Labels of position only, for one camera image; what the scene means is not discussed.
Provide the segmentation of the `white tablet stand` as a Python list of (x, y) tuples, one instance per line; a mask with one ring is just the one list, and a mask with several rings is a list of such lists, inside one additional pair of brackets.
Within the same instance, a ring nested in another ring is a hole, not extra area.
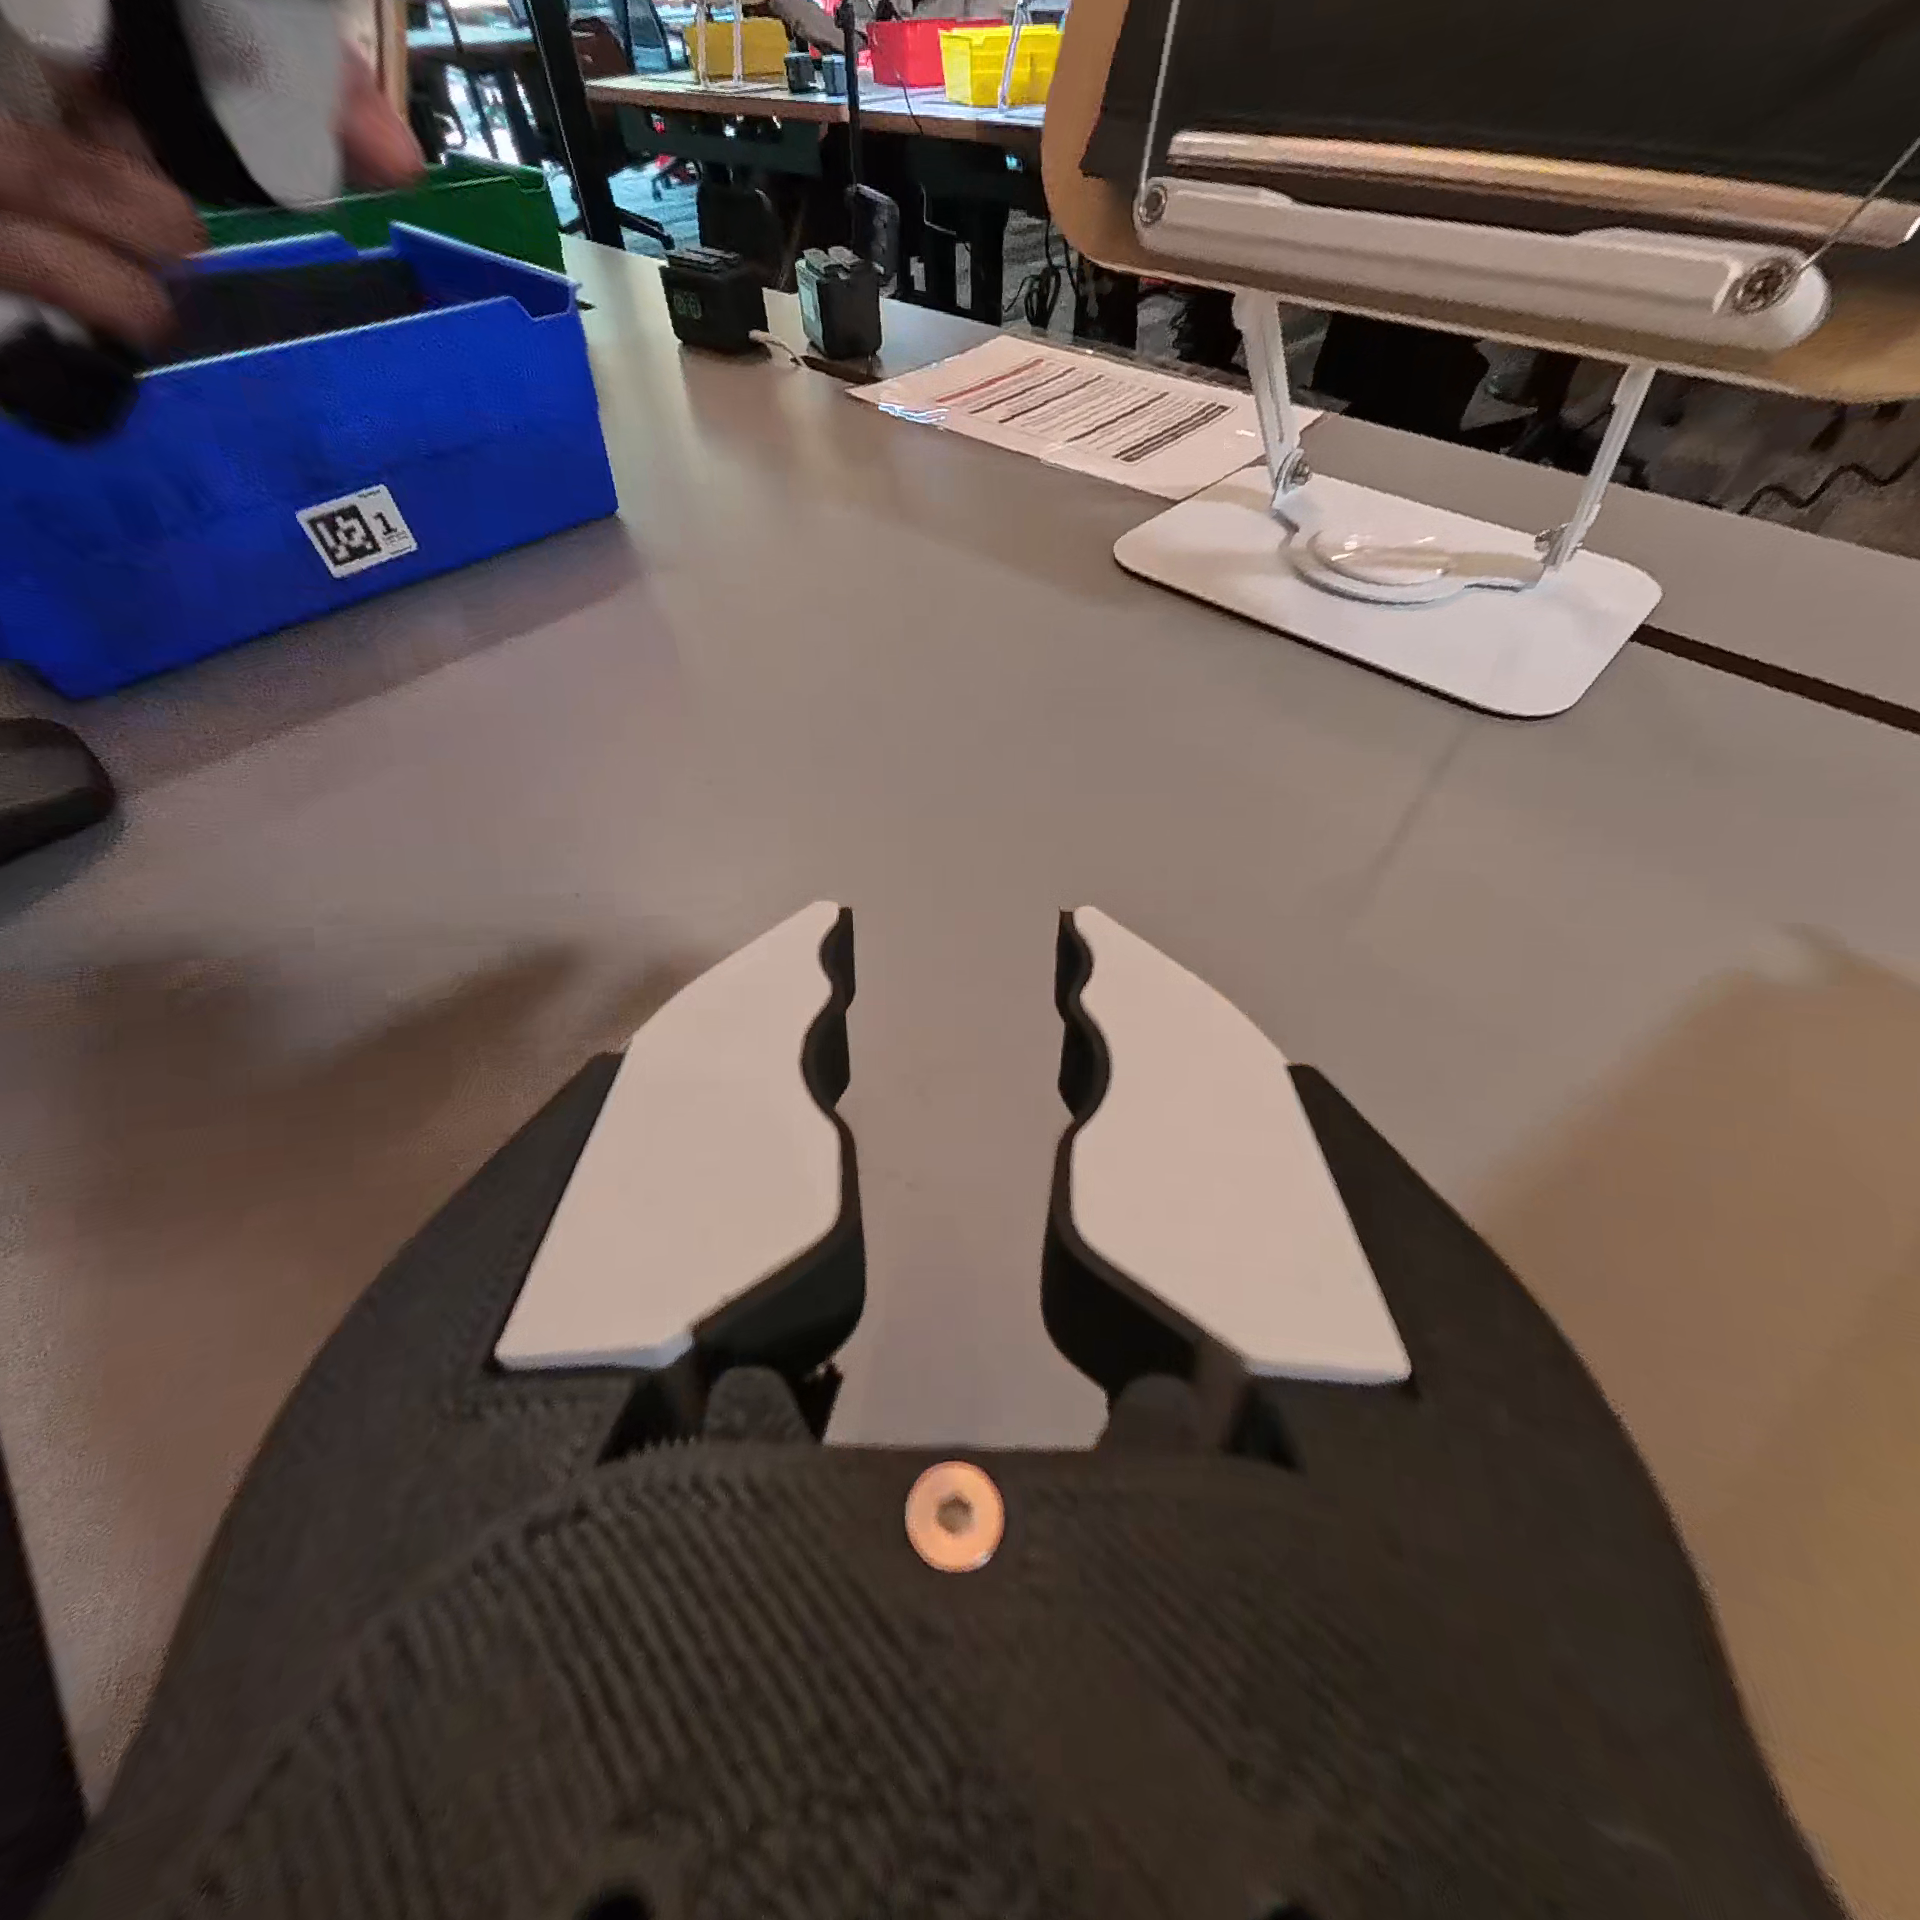
[[(1480, 713), (1571, 710), (1660, 605), (1589, 532), (1652, 379), (1682, 351), (1777, 353), (1834, 321), (1828, 254), (1896, 249), (1916, 213), (1890, 187), (1824, 193), (1728, 175), (1150, 126), (1136, 239), (1232, 288), (1261, 468), (1188, 496), (1116, 541), (1140, 583)], [(1462, 309), (1620, 373), (1574, 505), (1538, 534), (1435, 509), (1313, 465), (1290, 389), (1281, 295), (1342, 313)]]

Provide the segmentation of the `black pole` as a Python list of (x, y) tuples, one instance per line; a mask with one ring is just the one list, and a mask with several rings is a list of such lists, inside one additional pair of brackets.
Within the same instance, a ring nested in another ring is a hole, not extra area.
[(560, 137), (560, 161), (572, 182), (584, 237), (601, 249), (624, 251), (627, 229), (609, 182), (601, 139), (594, 129), (586, 72), (565, 1), (525, 1), (529, 25), (545, 72), (552, 117)]

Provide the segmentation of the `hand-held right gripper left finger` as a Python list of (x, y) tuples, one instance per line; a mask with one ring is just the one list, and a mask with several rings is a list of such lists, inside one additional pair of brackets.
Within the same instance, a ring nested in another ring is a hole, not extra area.
[(507, 1373), (661, 1372), (844, 1216), (837, 1092), (806, 1078), (830, 1015), (817, 901), (696, 975), (620, 1053), (496, 1339)]

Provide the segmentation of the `person's left hand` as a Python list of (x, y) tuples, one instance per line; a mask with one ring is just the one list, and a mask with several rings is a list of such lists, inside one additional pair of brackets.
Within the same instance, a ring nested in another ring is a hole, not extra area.
[(339, 4), (105, 4), (85, 46), (4, 16), (4, 343), (60, 315), (148, 345), (205, 207), (324, 204), (424, 167)]

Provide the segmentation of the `long wooden workbench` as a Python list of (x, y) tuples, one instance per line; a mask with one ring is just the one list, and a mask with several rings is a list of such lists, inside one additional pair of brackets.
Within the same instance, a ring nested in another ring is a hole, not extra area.
[[(781, 83), (757, 79), (701, 85), (685, 72), (590, 79), (586, 91), (593, 104), (642, 113), (708, 113), (729, 121), (844, 126), (850, 108), (850, 101), (818, 88), (794, 91)], [(864, 86), (857, 99), (857, 113), (864, 128), (878, 132), (1038, 153), (1048, 109), (1043, 102), (1005, 108), (950, 102), (936, 86)]]

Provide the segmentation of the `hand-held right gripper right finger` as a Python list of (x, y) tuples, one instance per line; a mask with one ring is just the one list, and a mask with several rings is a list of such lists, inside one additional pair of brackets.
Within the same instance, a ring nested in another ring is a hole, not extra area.
[(1226, 1363), (1403, 1384), (1412, 1366), (1290, 1055), (1099, 908), (1060, 915), (1065, 1129), (1043, 1317), (1102, 1388)]

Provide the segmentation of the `blue storage bin with tag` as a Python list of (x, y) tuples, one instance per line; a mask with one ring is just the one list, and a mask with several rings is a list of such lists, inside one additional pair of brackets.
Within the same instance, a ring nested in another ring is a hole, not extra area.
[(2, 654), (72, 701), (617, 511), (574, 281), (396, 224), (185, 263), (211, 345), (101, 429), (4, 411)]

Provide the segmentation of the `green storage bin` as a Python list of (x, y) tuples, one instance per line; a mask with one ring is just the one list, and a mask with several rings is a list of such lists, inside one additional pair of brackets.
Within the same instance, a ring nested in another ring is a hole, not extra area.
[(205, 207), (216, 249), (339, 233), (357, 249), (381, 249), (398, 224), (565, 271), (560, 215), (537, 167), (453, 153), (402, 187), (347, 193), (314, 207)]

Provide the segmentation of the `printed paper sheet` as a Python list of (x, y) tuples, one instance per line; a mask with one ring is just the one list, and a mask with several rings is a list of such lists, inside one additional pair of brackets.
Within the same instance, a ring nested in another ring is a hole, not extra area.
[(892, 417), (1168, 503), (1265, 456), (1249, 390), (1013, 332), (853, 395)]

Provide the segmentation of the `black battery charger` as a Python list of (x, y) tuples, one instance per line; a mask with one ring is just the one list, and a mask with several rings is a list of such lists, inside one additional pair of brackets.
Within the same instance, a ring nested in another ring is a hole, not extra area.
[(881, 357), (881, 275), (848, 247), (812, 247), (797, 261), (806, 348), (832, 366), (864, 367)]
[(683, 348), (726, 357), (763, 350), (766, 288), (744, 254), (675, 249), (661, 261), (661, 286), (669, 326)]

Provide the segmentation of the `person's left forearm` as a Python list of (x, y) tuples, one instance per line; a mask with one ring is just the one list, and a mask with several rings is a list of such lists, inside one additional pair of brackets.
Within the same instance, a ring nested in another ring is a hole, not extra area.
[(115, 781), (77, 732), (42, 716), (2, 719), (4, 867), (90, 832), (115, 812)]

